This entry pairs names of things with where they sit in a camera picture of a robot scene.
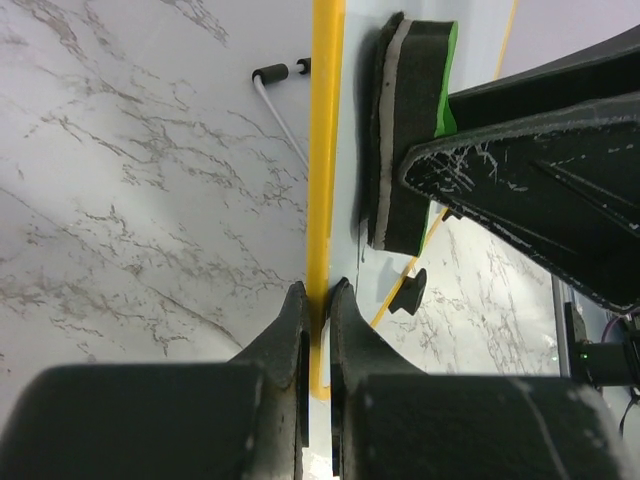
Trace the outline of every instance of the black bracket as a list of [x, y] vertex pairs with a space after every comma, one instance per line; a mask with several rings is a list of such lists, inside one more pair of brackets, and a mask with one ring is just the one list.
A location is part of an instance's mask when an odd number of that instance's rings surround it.
[[442, 221], [446, 222], [447, 220], [449, 220], [451, 217], [456, 218], [458, 220], [462, 219], [462, 215], [460, 215], [458, 212], [454, 212], [453, 210], [451, 210], [450, 208], [447, 208], [447, 211], [444, 212], [444, 215], [442, 216]]
[[427, 271], [421, 268], [415, 277], [405, 277], [398, 293], [389, 304], [391, 313], [397, 312], [400, 308], [409, 315], [415, 315], [422, 303], [424, 290], [427, 287]]
[[300, 75], [308, 75], [311, 73], [311, 57], [298, 59], [296, 65], [302, 65]]

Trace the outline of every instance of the white marble surface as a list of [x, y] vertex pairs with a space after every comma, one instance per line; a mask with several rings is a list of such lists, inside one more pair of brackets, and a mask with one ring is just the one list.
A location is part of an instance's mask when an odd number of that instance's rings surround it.
[[[0, 2], [0, 424], [48, 365], [224, 360], [275, 318], [307, 182], [250, 74], [308, 56], [310, 16]], [[309, 88], [271, 89], [305, 148]]]

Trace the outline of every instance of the yellow line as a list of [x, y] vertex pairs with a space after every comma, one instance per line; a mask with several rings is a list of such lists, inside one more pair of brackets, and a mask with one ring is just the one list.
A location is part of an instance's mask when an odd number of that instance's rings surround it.
[[509, 23], [507, 23], [507, 29], [504, 32], [504, 38], [502, 39], [502, 48], [500, 49], [500, 56], [498, 57], [498, 66], [496, 72], [493, 75], [493, 79], [496, 80], [500, 76], [500, 70], [502, 70], [502, 62], [504, 61], [504, 54], [507, 51], [507, 43], [509, 43], [509, 37], [511, 36], [511, 27], [513, 27], [513, 19], [516, 17], [516, 8], [518, 8], [518, 0], [513, 0], [511, 5], [511, 13], [509, 14]]
[[344, 15], [345, 0], [313, 1], [307, 296], [311, 316], [310, 391], [320, 400], [328, 399], [331, 394], [329, 387], [322, 386], [321, 347], [329, 290], [329, 243]]

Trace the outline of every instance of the black rubber pad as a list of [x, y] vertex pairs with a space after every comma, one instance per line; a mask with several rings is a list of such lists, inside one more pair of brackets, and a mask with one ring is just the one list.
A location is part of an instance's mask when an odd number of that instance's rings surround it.
[[404, 184], [606, 309], [640, 306], [640, 93], [412, 148]]
[[376, 249], [409, 255], [422, 249], [429, 200], [400, 185], [398, 167], [411, 146], [435, 138], [454, 28], [454, 23], [405, 20], [400, 13], [380, 33], [369, 215], [369, 243]]

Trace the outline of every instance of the black cylinder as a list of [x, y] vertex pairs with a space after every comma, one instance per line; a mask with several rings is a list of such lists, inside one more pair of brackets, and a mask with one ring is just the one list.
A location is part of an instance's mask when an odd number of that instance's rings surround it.
[[599, 387], [636, 385], [633, 358], [622, 343], [591, 343], [580, 347], [591, 381]]
[[270, 83], [285, 80], [289, 76], [289, 68], [284, 63], [258, 68], [251, 74], [251, 80], [256, 78], [257, 75], [260, 75], [264, 85], [269, 85]]

